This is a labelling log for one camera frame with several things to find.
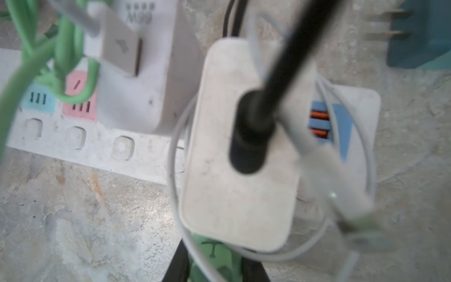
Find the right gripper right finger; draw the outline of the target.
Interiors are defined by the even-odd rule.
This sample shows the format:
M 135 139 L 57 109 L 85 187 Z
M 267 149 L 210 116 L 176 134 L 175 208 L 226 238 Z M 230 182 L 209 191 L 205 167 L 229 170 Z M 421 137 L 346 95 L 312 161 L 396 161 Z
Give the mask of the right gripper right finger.
M 243 282 L 270 282 L 262 262 L 242 256 Z

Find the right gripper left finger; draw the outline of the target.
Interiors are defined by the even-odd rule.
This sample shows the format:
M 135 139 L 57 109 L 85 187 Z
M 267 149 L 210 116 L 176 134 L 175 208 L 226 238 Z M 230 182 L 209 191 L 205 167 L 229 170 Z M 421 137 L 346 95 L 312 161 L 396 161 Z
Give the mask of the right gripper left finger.
M 189 278 L 189 253 L 181 240 L 167 268 L 162 282 L 187 282 Z

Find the green charger plug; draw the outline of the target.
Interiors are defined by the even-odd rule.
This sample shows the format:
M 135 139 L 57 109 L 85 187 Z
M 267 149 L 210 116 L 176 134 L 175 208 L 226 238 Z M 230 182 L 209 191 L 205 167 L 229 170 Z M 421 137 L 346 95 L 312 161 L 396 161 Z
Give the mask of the green charger plug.
M 225 244 L 192 234 L 199 249 L 207 257 L 209 263 L 228 282 L 243 281 L 242 262 L 243 258 Z

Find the white charger with black cable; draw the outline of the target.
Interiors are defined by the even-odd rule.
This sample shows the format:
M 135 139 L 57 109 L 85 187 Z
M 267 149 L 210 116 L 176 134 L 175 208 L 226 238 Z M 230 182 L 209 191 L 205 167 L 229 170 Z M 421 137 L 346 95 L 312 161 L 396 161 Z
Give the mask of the white charger with black cable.
M 229 159 L 240 98 L 262 86 L 248 42 L 223 38 L 207 52 L 185 162 L 179 214 L 194 233 L 263 252 L 280 249 L 294 217 L 299 154 L 276 126 L 263 167 L 244 175 Z

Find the white multicolour power strip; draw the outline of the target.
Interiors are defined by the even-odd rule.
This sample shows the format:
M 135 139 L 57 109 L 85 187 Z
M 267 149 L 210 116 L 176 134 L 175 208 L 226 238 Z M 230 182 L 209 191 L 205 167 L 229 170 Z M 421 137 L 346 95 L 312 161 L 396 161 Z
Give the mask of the white multicolour power strip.
M 366 162 L 356 127 L 350 113 L 361 120 L 366 134 L 374 140 L 381 97 L 371 89 L 336 85 L 348 101 L 349 108 L 333 101 L 340 130 L 341 155 L 353 171 L 357 182 L 366 181 Z M 28 110 L 20 106 L 10 131 L 7 145 L 39 155 L 108 170 L 155 183 L 167 182 L 166 157 L 169 138 L 108 128 L 100 121 L 70 117 L 62 106 L 53 110 Z M 177 178 L 182 187 L 184 168 Z

